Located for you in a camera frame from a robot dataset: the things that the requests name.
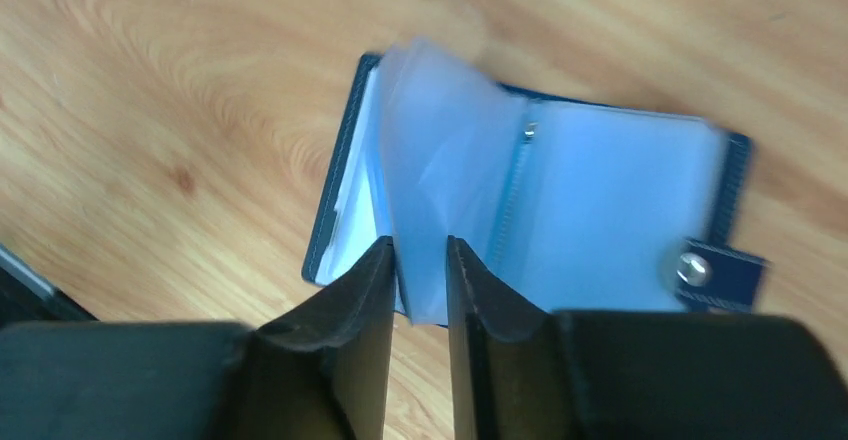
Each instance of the open wallet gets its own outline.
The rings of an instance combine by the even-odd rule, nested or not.
[[[390,235],[397,309],[445,325],[455,236],[544,311],[748,312],[765,262],[728,242],[751,154],[702,118],[499,84],[415,40],[360,60],[303,277]]]

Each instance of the table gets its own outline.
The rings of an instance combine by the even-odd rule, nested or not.
[[[426,35],[499,80],[759,146],[734,246],[848,372],[848,0],[0,0],[0,242],[105,320],[260,324],[300,265],[358,56]],[[387,438],[450,438],[443,329],[396,318]]]

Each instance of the translucent plastic page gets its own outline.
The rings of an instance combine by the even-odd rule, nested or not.
[[[545,310],[682,310],[663,277],[705,231],[724,131],[568,103],[539,115],[495,273]]]
[[[424,41],[385,55],[379,95],[379,157],[407,314],[445,324],[447,236],[486,248],[526,101]]]

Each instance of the navy blue border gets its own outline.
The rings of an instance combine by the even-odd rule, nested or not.
[[[342,116],[336,146],[333,149],[333,156],[330,159],[327,180],[324,183],[324,191],[321,194],[321,202],[315,217],[315,225],[312,228],[312,237],[309,240],[306,258],[304,259],[301,270],[301,275],[307,282],[315,282],[321,256],[330,244],[333,228],[327,228],[326,226],[332,226],[336,221],[336,212],[333,206],[336,203],[335,199],[339,194],[339,187],[341,186],[344,169],[347,165],[347,156],[350,153],[353,130],[359,115],[359,108],[362,105],[365,81],[368,78],[368,72],[380,63],[381,58],[382,55],[378,53],[366,53],[359,59],[359,66],[356,68],[353,87],[351,88],[347,107],[345,107],[345,112]],[[611,106],[537,92],[514,85],[501,85],[511,93],[524,95],[534,100],[567,101],[601,107]],[[745,184],[748,171],[747,167],[753,151],[753,141],[749,137],[736,132],[728,132],[727,154],[711,214],[710,228],[707,232],[707,242],[710,244],[725,245],[730,240],[733,221],[736,217],[737,204]]]

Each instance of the metal rivet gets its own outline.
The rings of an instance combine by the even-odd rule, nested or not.
[[[532,140],[536,136],[536,122],[528,123],[524,127],[524,140]]]
[[[703,287],[710,280],[710,264],[698,254],[686,252],[677,262],[677,276],[693,287]]]

